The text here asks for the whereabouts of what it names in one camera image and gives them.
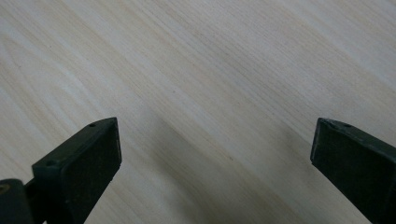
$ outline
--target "wooden surface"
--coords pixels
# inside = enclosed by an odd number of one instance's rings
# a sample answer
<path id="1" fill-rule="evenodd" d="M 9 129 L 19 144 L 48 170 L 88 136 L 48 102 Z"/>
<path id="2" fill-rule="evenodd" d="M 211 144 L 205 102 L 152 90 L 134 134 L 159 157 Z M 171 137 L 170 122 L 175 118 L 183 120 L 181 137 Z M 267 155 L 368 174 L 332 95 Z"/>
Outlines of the wooden surface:
<path id="1" fill-rule="evenodd" d="M 369 223 L 309 160 L 318 117 L 396 145 L 393 0 L 2 0 L 0 178 L 98 119 L 87 223 Z"/>

